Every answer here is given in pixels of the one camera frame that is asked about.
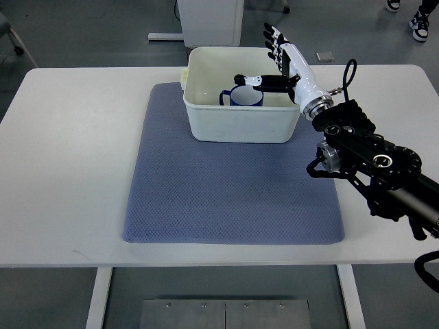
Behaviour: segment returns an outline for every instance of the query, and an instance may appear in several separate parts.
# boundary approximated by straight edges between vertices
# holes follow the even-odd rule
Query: gray mat
[[[299,119],[283,144],[200,142],[179,83],[151,92],[123,238],[136,243],[331,244],[344,238],[333,180],[306,166],[323,139]]]

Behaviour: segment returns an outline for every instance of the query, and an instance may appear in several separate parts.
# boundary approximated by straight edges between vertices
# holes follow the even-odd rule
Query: white plastic bin
[[[182,88],[191,131],[198,140],[284,143],[291,138],[300,109],[287,94],[264,93],[263,106],[220,105],[220,93],[235,86],[236,74],[280,74],[267,52],[236,47],[200,47],[191,52]]]

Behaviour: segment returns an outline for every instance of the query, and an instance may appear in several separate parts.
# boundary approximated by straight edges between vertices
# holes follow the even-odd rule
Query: black cable
[[[428,254],[420,256],[414,261],[414,269],[419,275],[419,278],[425,282],[427,286],[433,289],[436,293],[439,293],[439,280],[427,272],[424,268],[426,262],[439,259],[439,250],[437,252],[430,252]]]
[[[349,81],[346,81],[346,78],[348,77],[348,72],[349,72],[351,65],[353,65],[351,77],[349,78]],[[345,101],[349,101],[348,87],[351,84],[352,80],[354,80],[354,76],[355,76],[356,71],[357,71],[357,61],[355,59],[349,60],[348,64],[346,64],[346,68],[344,69],[344,73],[343,73],[343,92],[344,92],[344,100]]]
[[[176,19],[178,19],[178,21],[180,21],[180,18],[177,16],[177,0],[174,3],[174,16],[176,17]]]

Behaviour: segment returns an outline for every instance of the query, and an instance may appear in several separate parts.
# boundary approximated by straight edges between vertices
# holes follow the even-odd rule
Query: table leg
[[[350,329],[366,329],[351,264],[337,265]]]
[[[91,296],[86,329],[101,329],[104,324],[108,290],[110,288],[112,267],[98,267],[95,287]]]

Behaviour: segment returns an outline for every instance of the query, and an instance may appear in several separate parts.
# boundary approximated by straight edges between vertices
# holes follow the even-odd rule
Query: person's foot
[[[399,9],[399,0],[387,0],[385,2],[385,8],[389,12],[397,12]]]
[[[409,26],[413,30],[413,38],[420,42],[427,41],[429,25],[428,15],[421,14],[418,10],[409,22]]]

